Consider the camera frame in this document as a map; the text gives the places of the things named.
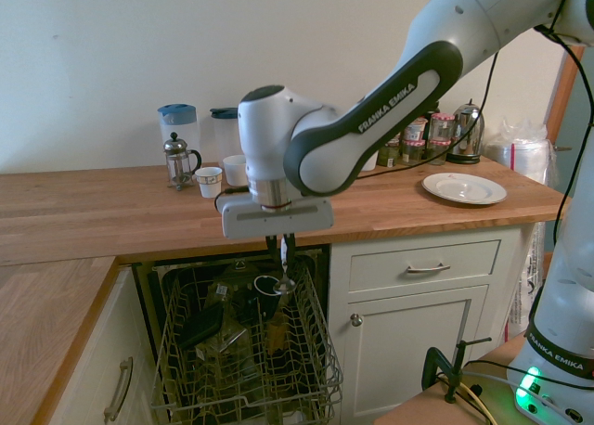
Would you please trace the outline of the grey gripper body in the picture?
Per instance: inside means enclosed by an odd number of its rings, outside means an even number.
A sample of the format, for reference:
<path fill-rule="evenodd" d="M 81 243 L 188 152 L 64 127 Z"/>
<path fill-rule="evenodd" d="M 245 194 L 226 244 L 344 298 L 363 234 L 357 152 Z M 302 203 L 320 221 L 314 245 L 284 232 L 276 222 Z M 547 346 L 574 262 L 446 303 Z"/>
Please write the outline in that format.
<path fill-rule="evenodd" d="M 334 224 L 329 199 L 302 198 L 269 211 L 252 197 L 222 197 L 223 234 L 229 239 L 277 236 L 328 229 Z"/>

